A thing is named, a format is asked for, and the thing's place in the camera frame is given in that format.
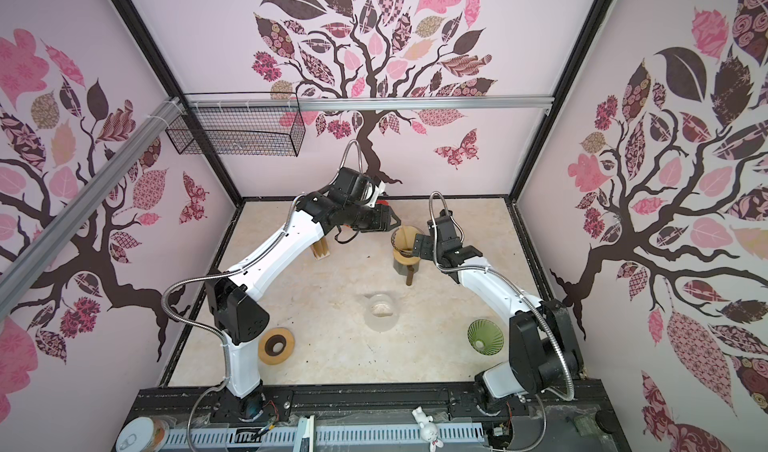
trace silver metal bar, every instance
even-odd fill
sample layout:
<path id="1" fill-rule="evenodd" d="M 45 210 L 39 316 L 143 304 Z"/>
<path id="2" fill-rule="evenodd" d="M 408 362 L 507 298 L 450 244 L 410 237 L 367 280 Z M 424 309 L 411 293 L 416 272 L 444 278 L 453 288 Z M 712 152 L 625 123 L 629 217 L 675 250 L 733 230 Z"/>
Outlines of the silver metal bar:
<path id="1" fill-rule="evenodd" d="M 77 196 L 53 219 L 42 234 L 8 267 L 0 282 L 0 320 L 2 320 L 53 262 L 69 239 L 88 220 L 102 200 L 139 156 L 158 138 L 168 123 L 179 115 L 178 99 L 167 99 L 131 134 L 114 157 L 96 173 Z"/>
<path id="2" fill-rule="evenodd" d="M 190 107 L 268 107 L 295 106 L 296 100 L 224 99 L 195 100 Z M 422 109 L 549 109 L 552 96 L 481 96 L 481 97 L 382 97 L 357 99 L 300 99 L 302 110 L 422 110 Z"/>

